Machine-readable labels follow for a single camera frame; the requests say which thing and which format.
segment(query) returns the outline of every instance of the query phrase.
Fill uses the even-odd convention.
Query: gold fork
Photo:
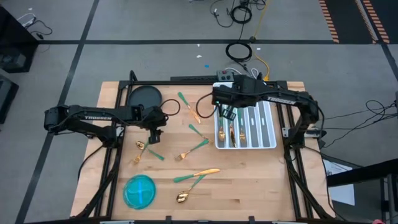
[[[246,136],[244,135],[242,128],[241,128],[241,132],[239,133],[239,139],[241,140],[241,142],[246,141]]]
[[[141,151],[141,153],[140,153],[138,156],[136,156],[136,158],[134,159],[134,164],[138,164],[138,163],[139,163],[139,161],[141,160],[142,153],[144,153],[145,149],[147,149],[147,146],[148,146],[148,142],[145,143],[144,149],[143,149],[143,150]]]
[[[205,139],[203,142],[201,142],[199,145],[195,146],[193,149],[189,150],[188,152],[183,152],[183,153],[179,154],[179,155],[178,155],[177,157],[175,157],[174,159],[175,159],[176,161],[181,161],[181,160],[183,160],[184,158],[186,158],[186,156],[187,156],[190,152],[192,152],[192,151],[194,151],[195,149],[198,149],[198,148],[200,148],[200,147],[202,147],[202,146],[204,146],[205,144],[208,144],[208,143],[209,143],[209,140],[208,140],[208,139]]]
[[[224,133],[224,129],[223,129],[223,118],[218,117],[218,120],[220,121],[220,130],[218,131],[218,139],[220,141],[224,141],[225,133]]]

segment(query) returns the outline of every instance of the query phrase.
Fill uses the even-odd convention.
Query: black stand
[[[118,108],[119,105],[121,104],[121,98],[122,98],[122,92],[124,89],[127,88],[127,96],[129,95],[128,93],[131,92],[132,86],[133,85],[212,85],[214,82],[217,82],[216,77],[214,78],[206,78],[206,79],[201,79],[198,77],[191,77],[192,80],[189,78],[184,79],[184,80],[178,80],[178,78],[171,78],[171,81],[159,81],[159,82],[139,82],[135,78],[135,75],[133,72],[130,74],[130,80],[128,81],[120,81],[119,82],[119,88],[118,88],[118,94],[116,97],[116,105],[115,108]],[[286,81],[276,81],[276,82],[266,82],[269,86],[273,86],[274,88],[278,87],[283,87],[287,89],[287,82]],[[295,126],[294,124],[294,118],[293,118],[293,112],[290,106],[286,107],[287,109],[287,117],[289,118],[289,126],[292,128]],[[285,121],[284,121],[284,112],[282,109],[281,104],[277,104],[277,113],[279,117],[279,124],[281,127],[281,135],[284,133],[284,128],[286,127]],[[120,144],[118,144],[116,148],[116,156],[114,160],[114,165],[111,169],[111,171],[108,174],[109,171],[109,165],[111,163],[111,155],[113,150],[111,148],[108,148],[106,151],[105,155],[105,160],[104,160],[104,166],[103,166],[103,172],[102,172],[102,177],[101,177],[101,182],[100,182],[100,189],[97,191],[93,199],[91,200],[92,202],[96,203],[90,203],[84,211],[82,211],[78,216],[72,217],[71,219],[68,220],[55,220],[51,222],[40,222],[41,224],[43,223],[99,223],[102,221],[102,223],[107,223],[105,221],[111,221],[112,217],[112,211],[113,211],[113,202],[114,202],[114,197],[116,193],[116,183],[118,179],[118,172],[119,172],[119,165],[120,165],[120,157],[123,149],[123,140],[124,136],[121,136],[119,138]],[[290,145],[289,139],[286,138],[283,140],[283,145],[284,145],[284,151],[285,151],[285,158],[287,161],[291,161],[292,158],[290,156]],[[292,195],[292,204],[294,208],[294,214],[295,214],[295,220],[292,222],[305,222],[305,223],[310,223],[310,224],[356,224],[353,222],[343,222],[336,220],[330,216],[323,215],[321,219],[318,218],[313,218],[312,214],[312,205],[317,204],[315,198],[311,195],[308,189],[306,189],[307,183],[305,181],[305,173],[304,173],[304,168],[303,168],[303,161],[301,157],[300,150],[297,149],[294,151],[296,153],[296,161],[297,161],[297,169],[298,169],[298,174],[295,175],[289,175],[289,183],[290,183],[290,190],[291,190],[291,195]],[[287,162],[288,170],[294,169],[293,165],[291,162]],[[111,188],[109,191],[109,199],[108,199],[108,206],[106,207],[106,214],[101,215],[101,206],[103,204],[103,189],[104,186],[108,186],[108,184],[111,183]],[[305,209],[307,213],[307,217],[304,218],[302,217],[301,211],[300,211],[300,205],[299,205],[299,198],[297,194],[297,188],[296,185],[300,187],[303,192],[311,197],[305,198]],[[94,217],[88,218],[88,215],[91,213],[91,211],[95,207],[95,212],[94,212]],[[240,223],[250,223],[250,224],[255,224],[255,223],[266,223],[266,224],[276,224],[278,222],[272,222],[272,221],[255,221],[255,217],[248,217],[247,221],[211,221],[211,220],[187,220],[187,221],[175,221],[172,220],[171,216],[165,217],[165,220],[124,220],[124,221],[119,221],[118,223],[167,223],[167,224],[172,224],[172,223],[181,223],[181,224],[192,224],[192,223],[212,223],[212,224],[221,224],[221,223],[234,223],[234,224],[240,224]]]
[[[353,169],[350,171],[333,174],[327,177],[328,186],[336,187],[347,184],[355,184],[368,180],[380,179],[381,184],[381,211],[382,220],[386,221],[384,213],[389,212],[391,223],[397,223],[398,217],[398,191],[397,191],[398,159],[393,159],[378,164]],[[387,177],[387,193],[385,200],[384,178]]]

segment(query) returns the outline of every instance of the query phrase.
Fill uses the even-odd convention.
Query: blue bowl
[[[135,175],[123,189],[124,202],[128,207],[137,210],[148,207],[155,195],[155,182],[147,175]]]

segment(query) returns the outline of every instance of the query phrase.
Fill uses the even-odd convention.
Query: utensil
[[[232,124],[229,124],[229,131],[231,132],[231,141],[232,141],[232,145],[233,145],[234,147],[236,147],[234,127],[232,126]]]
[[[220,171],[220,169],[208,169],[208,170],[204,170],[204,171],[201,171],[199,173],[196,173],[196,174],[186,175],[186,176],[183,176],[183,177],[176,177],[176,178],[173,179],[173,181],[174,181],[174,183],[178,183],[178,182],[181,182],[183,180],[187,180],[187,179],[189,179],[191,177],[196,177],[196,176],[199,176],[199,175],[214,174],[214,173],[219,172],[219,171]]]
[[[192,124],[188,125],[188,127],[189,127],[190,129],[192,129],[194,132],[198,133],[202,138],[209,140],[209,143],[210,143],[210,144],[213,143],[212,140],[210,140],[210,139],[206,138],[204,135],[202,135]]]
[[[223,129],[223,118],[218,117],[218,120],[220,121],[220,130],[218,131],[218,139],[220,141],[224,141],[225,133],[224,133],[224,129]]]
[[[242,124],[241,124],[241,120],[242,120],[242,114],[241,114],[241,110],[238,110],[238,124],[240,127],[240,133],[239,133],[239,139],[241,140],[241,142],[245,142],[246,141],[246,136],[244,135],[243,129],[242,129]]]
[[[176,161],[181,161],[182,159],[186,158],[186,156],[188,155],[188,153],[194,151],[195,149],[198,149],[202,146],[204,146],[205,144],[209,143],[209,140],[205,139],[203,140],[203,142],[201,142],[199,145],[195,146],[193,149],[189,150],[188,152],[183,152],[180,155],[178,155],[176,158],[174,158]]]
[[[144,144],[142,141],[136,141],[136,146],[137,146],[139,149],[144,150],[145,144]],[[147,148],[147,149],[148,149],[148,151],[149,151],[152,155],[156,156],[158,159],[160,159],[160,160],[162,160],[162,161],[164,160],[164,157],[163,157],[163,156],[159,155],[158,153],[154,152],[153,150],[151,150],[151,149],[149,149],[149,148]]]
[[[149,142],[146,142],[146,143],[145,143],[144,148],[143,148],[143,150],[141,151],[141,153],[140,153],[138,156],[136,156],[136,158],[134,159],[134,163],[135,163],[135,164],[138,164],[139,161],[141,160],[142,153],[145,152],[145,149],[147,149],[148,144],[149,144]]]
[[[198,123],[200,124],[200,118],[199,115],[191,108],[191,106],[189,105],[189,103],[185,100],[184,96],[182,95],[181,92],[178,93],[178,96],[181,98],[182,101],[184,101],[185,105],[188,107],[188,109],[190,110],[191,114],[193,115],[193,117],[196,119],[196,121],[198,121]]]
[[[178,203],[182,203],[182,202],[186,201],[186,200],[188,199],[188,196],[189,196],[189,191],[191,191],[192,188],[193,188],[197,183],[199,183],[199,181],[201,181],[204,177],[206,177],[206,175],[201,175],[201,176],[195,181],[195,183],[192,184],[192,186],[191,186],[188,190],[184,190],[184,191],[180,192],[180,193],[177,195],[177,198],[176,198],[177,202],[178,202]]]

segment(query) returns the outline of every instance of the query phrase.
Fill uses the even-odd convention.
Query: wire
[[[219,1],[224,1],[224,0],[217,0],[217,1],[215,1],[215,2],[213,2],[211,5],[210,5],[210,14],[212,14],[215,18],[216,18],[216,21],[217,21],[217,23],[218,23],[218,25],[220,25],[221,27],[224,27],[224,28],[229,28],[229,27],[231,27],[233,24],[234,24],[234,21],[231,21],[231,24],[230,25],[222,25],[222,24],[220,24],[220,22],[219,22],[219,20],[218,20],[218,16],[220,16],[219,14],[217,14],[217,8],[213,11],[212,10],[212,8],[213,8],[213,5],[215,4],[215,3],[217,3],[217,2],[219,2]],[[234,4],[235,4],[235,0],[233,1],[233,3],[232,3],[232,7],[231,7],[231,10],[233,9],[233,7],[234,7]],[[231,15],[231,13],[228,11],[228,8],[226,8],[226,13],[227,13],[227,15]]]
[[[231,70],[234,70],[235,72],[237,72],[238,74],[240,74],[240,75],[242,75],[242,73],[240,72],[240,71],[238,71],[237,69],[235,69],[235,68],[225,68],[224,70],[227,70],[227,69],[231,69]]]
[[[252,76],[254,79],[256,79],[257,76],[260,74],[259,71],[258,71],[257,69],[255,69],[255,68],[250,69],[250,72],[251,72],[251,76]]]
[[[321,155],[321,157],[324,155],[322,152],[320,152],[320,151],[318,151],[318,150],[312,149],[312,148],[307,147],[307,146],[303,146],[303,147],[305,147],[305,148],[307,148],[307,149],[310,149],[311,151],[314,151],[314,152],[318,153],[319,155]],[[326,171],[325,162],[323,161],[323,159],[321,159],[321,161],[322,161],[322,165],[323,165],[323,170],[325,171],[325,175],[327,176],[327,171]],[[327,182],[326,182],[326,193],[327,193],[327,195],[328,195],[328,204],[329,204],[330,209],[331,209],[336,215],[338,215],[341,219],[343,219],[344,221],[347,221],[343,216],[341,216],[339,213],[337,213],[336,210],[335,210],[335,209],[333,208],[333,206],[331,205],[331,203],[330,203],[329,188],[328,188]]]
[[[232,56],[232,55],[229,53],[229,48],[232,47],[232,46],[234,46],[234,45],[242,45],[243,47],[247,48],[247,49],[249,50],[248,56],[242,57],[242,58],[237,58],[237,57]],[[247,62],[247,61],[249,61],[249,60],[251,59],[252,49],[251,49],[251,47],[250,47],[249,44],[242,43],[242,42],[240,42],[240,41],[237,41],[237,42],[234,42],[234,43],[230,43],[230,44],[228,44],[228,45],[226,46],[226,48],[225,48],[225,54],[226,54],[231,60],[233,60],[234,62],[238,63],[240,66],[242,66],[242,68],[243,68],[245,71],[249,72],[247,66],[244,65],[244,64],[242,64],[243,62]]]
[[[260,62],[262,62],[262,63],[267,67],[267,73],[266,73],[266,75],[264,76],[263,80],[264,80],[264,81],[269,81],[269,72],[270,72],[270,69],[269,69],[268,63],[267,63],[265,60],[263,60],[262,58],[260,58],[260,56],[258,56],[258,55],[256,54],[256,52],[255,52],[253,49],[252,49],[252,52],[253,52],[253,55],[257,58],[257,60],[259,60]]]
[[[389,108],[394,107],[395,104],[396,104],[395,102],[392,103],[390,106],[386,107],[386,109],[389,109]],[[377,109],[373,109],[373,111],[376,111],[376,110],[383,110],[383,109],[384,109],[384,107],[382,107],[382,108],[377,108]],[[372,110],[366,109],[366,110],[357,111],[357,112],[354,112],[354,113],[349,113],[349,114],[344,114],[344,115],[338,115],[338,116],[334,116],[334,117],[331,117],[331,118],[325,118],[325,120],[335,119],[335,118],[344,118],[344,117],[346,117],[346,116],[351,116],[351,115],[354,115],[354,114],[359,114],[359,113],[368,112],[368,111],[372,111]]]
[[[57,135],[62,135],[62,134],[73,134],[73,133],[75,133],[74,131],[67,131],[67,132],[64,132],[64,133],[58,133]]]
[[[168,100],[165,100],[159,107],[162,107],[166,102],[168,102],[168,101],[175,101],[177,104],[178,104],[178,110],[177,110],[177,112],[175,112],[174,114],[167,114],[167,113],[163,113],[164,115],[167,115],[167,116],[174,116],[174,115],[176,115],[176,114],[178,114],[179,112],[180,112],[180,109],[181,109],[181,104],[180,104],[180,102],[178,102],[178,100],[176,100],[176,99],[168,99]]]
[[[234,70],[236,73],[242,75],[242,73],[241,73],[240,71],[238,71],[237,69],[235,69],[235,68],[230,68],[230,67],[224,68],[224,70],[228,70],[228,69]],[[252,69],[250,70],[250,72],[251,72],[251,76],[252,76],[254,79],[256,79],[257,76],[259,75],[259,70],[257,70],[256,68],[252,68]]]
[[[266,13],[266,11],[268,9],[268,5],[269,5],[269,2],[268,2],[268,4],[266,4],[263,0],[261,0],[261,1],[264,3],[264,7],[262,8],[262,12],[261,12],[261,16],[260,16],[260,19],[259,19],[259,23],[257,25],[256,31],[254,32],[254,35],[253,35],[253,38],[252,38],[253,41],[256,40],[257,34],[258,34],[260,26],[261,26],[262,18],[264,17],[264,15],[265,15],[265,13]],[[269,73],[270,73],[270,69],[269,69],[268,63],[265,60],[263,60],[262,58],[260,58],[260,56],[258,56],[254,50],[252,50],[252,52],[253,52],[253,55],[257,58],[257,60],[262,62],[267,67],[267,74],[265,75],[263,80],[264,81],[268,81],[269,80]]]
[[[337,160],[337,161],[340,161],[340,162],[342,162],[342,163],[349,164],[349,165],[355,166],[355,167],[363,167],[363,166],[358,165],[358,164],[355,164],[355,163],[353,163],[353,162],[348,162],[348,161],[345,161],[345,160],[342,160],[342,159],[339,159],[339,158],[336,158],[336,157],[333,157],[333,156],[328,156],[328,155],[326,155],[325,153],[323,153],[323,152],[321,152],[321,151],[318,151],[318,150],[316,150],[316,149],[313,149],[313,148],[311,148],[311,147],[308,147],[308,146],[303,146],[303,147],[306,147],[307,149],[309,149],[309,150],[311,150],[311,151],[314,151],[314,152],[318,153],[319,155],[321,155],[322,157],[324,157],[324,158],[326,158],[326,159]]]
[[[380,113],[377,113],[377,112],[375,112],[374,110],[372,110],[372,109],[368,106],[368,103],[370,103],[370,102],[375,102],[375,103],[380,104],[380,105],[382,106],[382,107],[381,107],[381,108],[382,108],[382,111],[381,111]],[[347,128],[327,128],[327,129],[344,129],[344,130],[349,130],[349,131],[348,131],[347,133],[345,133],[344,135],[342,135],[342,136],[340,136],[340,137],[334,139],[330,144],[328,144],[328,145],[326,145],[326,146],[323,146],[324,148],[330,147],[330,146],[333,145],[336,141],[338,141],[338,140],[340,140],[340,139],[343,139],[345,136],[347,136],[349,133],[351,133],[351,132],[353,132],[353,131],[355,131],[355,130],[363,129],[363,128],[366,128],[366,127],[368,127],[368,126],[370,126],[370,125],[373,125],[373,124],[376,124],[376,123],[378,123],[378,122],[380,122],[380,121],[383,121],[383,120],[385,120],[385,119],[391,119],[391,118],[394,118],[394,117],[397,116],[397,114],[387,114],[387,117],[384,117],[384,116],[386,115],[386,110],[389,109],[390,107],[393,107],[394,104],[391,104],[390,106],[385,107],[382,103],[380,103],[380,102],[377,101],[377,100],[368,100],[368,101],[365,103],[365,105],[366,105],[366,108],[367,108],[370,112],[374,113],[374,115],[371,116],[370,118],[366,119],[366,120],[365,120],[364,122],[362,122],[361,124],[355,126],[354,128],[349,128],[349,129],[347,129]],[[367,124],[367,125],[365,125],[365,126],[362,126],[362,125],[364,125],[365,123],[367,123],[370,119],[373,119],[373,118],[375,118],[375,117],[378,116],[378,115],[381,115],[381,117],[380,117],[379,119],[377,119],[376,121],[373,121],[371,124]]]
[[[265,2],[264,0],[261,0],[262,3],[258,3],[258,0],[253,0],[253,1],[254,1],[254,2],[250,2],[250,4],[255,4],[255,5],[256,5],[256,8],[257,8],[258,10],[263,10],[264,7],[266,6],[266,2]]]
[[[201,101],[201,100],[203,100],[204,98],[206,98],[207,96],[210,96],[212,93],[209,93],[209,94],[206,94],[206,95],[204,95],[203,97],[201,97],[198,101],[197,101],[197,104],[196,104],[196,110],[197,110],[197,114],[199,115],[199,117],[201,117],[201,118],[209,118],[209,117],[211,117],[215,112],[216,112],[216,110],[217,110],[217,106],[214,108],[214,110],[213,110],[213,112],[209,115],[209,116],[203,116],[202,114],[200,114],[199,113],[199,110],[198,110],[198,105],[199,105],[199,102]]]
[[[116,138],[116,142],[119,140],[120,136],[122,136],[122,134],[125,132],[126,128],[123,128],[123,130],[119,133],[118,137]],[[95,149],[94,152],[92,152],[90,155],[87,156],[87,158],[81,163],[80,167],[79,167],[79,171],[77,173],[77,181],[79,181],[80,178],[80,172],[81,169],[83,168],[83,166],[85,165],[85,163],[87,162],[87,160],[91,157],[94,156],[97,152],[100,151],[100,149],[102,149],[104,147],[104,145],[102,144],[99,148]]]
[[[52,29],[51,29],[49,26],[45,25],[45,23],[44,23],[43,21],[41,21],[41,20],[36,20],[36,21],[34,21],[29,27],[26,27],[26,29],[32,27],[34,24],[36,24],[36,23],[38,23],[38,22],[41,23],[41,24],[43,24],[43,26],[45,26],[47,29],[49,29],[50,32],[45,34],[45,33],[43,33],[43,32],[39,32],[39,31],[34,30],[34,31],[31,31],[30,34],[33,34],[34,32],[35,32],[35,33],[38,33],[38,34],[41,34],[41,35],[51,35],[51,34],[52,34]]]
[[[47,47],[47,49],[45,49],[45,50],[43,50],[43,51],[41,51],[41,52],[39,52],[39,53],[40,53],[40,54],[42,54],[42,53],[44,53],[44,52],[46,52],[46,51],[50,50],[50,47],[51,47],[51,45],[50,45],[50,44],[48,44],[48,47]]]
[[[77,181],[79,181],[81,169],[82,169],[83,166],[85,165],[86,161],[87,161],[91,156],[94,156],[94,155],[95,155],[98,151],[100,151],[100,149],[102,149],[103,147],[104,147],[104,146],[101,145],[99,148],[95,149],[95,151],[92,152],[89,156],[87,156],[87,158],[81,163],[80,168],[79,168],[79,171],[78,171],[78,173],[77,173]]]
[[[236,12],[236,10],[244,11],[244,19],[243,19],[242,21],[237,20],[237,19],[235,18],[235,12]],[[234,22],[236,22],[236,23],[238,23],[238,24],[244,25],[244,24],[247,24],[248,22],[250,22],[250,20],[251,20],[253,14],[252,14],[251,10],[250,10],[247,6],[245,6],[245,3],[243,3],[243,4],[241,3],[240,6],[236,6],[235,8],[232,9],[231,15],[230,15],[230,16],[231,16],[232,21],[234,21]]]

